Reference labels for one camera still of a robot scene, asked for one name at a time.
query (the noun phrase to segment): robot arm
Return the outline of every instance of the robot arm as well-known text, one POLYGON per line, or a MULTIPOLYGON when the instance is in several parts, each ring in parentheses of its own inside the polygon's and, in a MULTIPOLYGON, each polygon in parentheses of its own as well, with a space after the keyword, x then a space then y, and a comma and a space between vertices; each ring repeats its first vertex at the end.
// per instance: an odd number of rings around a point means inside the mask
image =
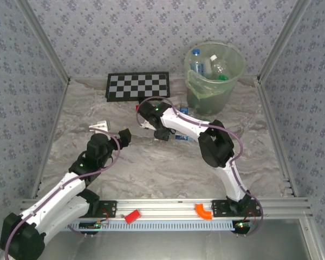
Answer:
MULTIPOLYGON (((120 131, 119 136, 120 149, 127 147, 131 141, 130 131, 120 131)), ((82 176, 104 168, 108 158, 112 156, 112 151, 117 149, 113 139, 109 140, 102 133, 93 134, 87 144, 87 150, 79 155, 69 172, 54 188, 19 216, 11 213, 6 217, 0 248, 5 250, 12 230, 22 219, 32 215, 14 234, 9 246, 9 255, 15 260, 37 260, 48 242, 65 226, 84 215, 94 215, 99 208, 100 197, 86 187, 99 174, 84 178, 82 176)))
POLYGON ((234 144, 227 133, 204 126, 214 125, 224 128, 220 121, 201 121, 183 114, 183 118, 193 123, 187 122, 176 115, 171 105, 164 102, 156 107, 149 102, 144 102, 140 105, 138 113, 146 120, 144 126, 155 130, 154 137, 157 139, 167 141, 171 129, 174 129, 197 140, 204 161, 214 167, 216 175, 224 183, 231 210, 241 213, 245 204, 250 201, 250 197, 240 187, 241 185, 248 191, 242 183, 235 162, 230 166, 230 161, 234 156, 234 144), (231 167, 235 169, 239 183, 231 167))

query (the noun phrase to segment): chessboard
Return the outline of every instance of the chessboard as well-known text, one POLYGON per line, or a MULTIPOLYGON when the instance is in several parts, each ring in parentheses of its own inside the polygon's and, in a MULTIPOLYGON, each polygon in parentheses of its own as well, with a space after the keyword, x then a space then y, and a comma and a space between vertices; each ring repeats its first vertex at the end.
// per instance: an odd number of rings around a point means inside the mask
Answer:
POLYGON ((170 97, 168 72, 108 74, 107 102, 140 101, 150 96, 170 97))

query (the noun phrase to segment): patterned wallpaper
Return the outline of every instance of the patterned wallpaper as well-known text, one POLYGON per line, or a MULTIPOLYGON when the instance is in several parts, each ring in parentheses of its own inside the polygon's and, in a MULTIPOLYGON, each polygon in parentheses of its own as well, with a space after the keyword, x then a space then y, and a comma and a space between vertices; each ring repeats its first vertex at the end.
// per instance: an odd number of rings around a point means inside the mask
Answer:
POLYGON ((30 196, 63 90, 15 1, 0 1, 0 233, 30 196))
POLYGON ((325 240, 325 0, 314 0, 265 83, 301 196, 325 240))
POLYGON ((75 76, 113 72, 183 74, 196 43, 236 45, 257 75, 296 0, 29 0, 75 76))

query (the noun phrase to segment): marble surface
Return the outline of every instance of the marble surface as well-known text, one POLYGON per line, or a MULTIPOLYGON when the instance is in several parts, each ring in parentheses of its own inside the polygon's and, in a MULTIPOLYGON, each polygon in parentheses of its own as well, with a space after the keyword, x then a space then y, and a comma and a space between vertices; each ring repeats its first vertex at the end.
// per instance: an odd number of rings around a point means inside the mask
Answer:
MULTIPOLYGON (((106 102, 106 82, 71 81, 57 132, 44 170, 38 196, 46 194, 86 149, 92 135, 88 126, 109 120, 110 131, 128 127, 131 144, 122 150, 117 164, 103 172, 89 189, 101 198, 224 198, 225 188, 206 164, 196 142, 155 140, 153 131, 140 128, 135 120, 136 102, 106 102)), ((186 105, 183 80, 172 80, 171 95, 180 95, 186 105)), ((218 119, 244 144, 237 161, 240 176, 256 196, 279 197, 284 186, 256 88, 237 83, 218 119)), ((239 146, 235 143, 235 152, 239 146)))

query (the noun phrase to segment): green plastic bin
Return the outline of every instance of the green plastic bin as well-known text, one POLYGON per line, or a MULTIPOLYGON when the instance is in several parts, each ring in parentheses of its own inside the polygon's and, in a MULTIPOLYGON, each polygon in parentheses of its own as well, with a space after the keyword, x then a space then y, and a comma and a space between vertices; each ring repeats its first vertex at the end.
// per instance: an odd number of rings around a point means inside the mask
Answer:
POLYGON ((188 51, 184 66, 186 71, 187 101, 191 108, 201 115, 217 114, 225 107, 233 87, 244 73, 245 59, 241 52, 232 44, 223 42, 205 42, 188 51), (225 81, 208 80, 190 69, 189 59, 193 49, 199 49, 206 57, 217 55, 224 60, 231 78, 225 81))

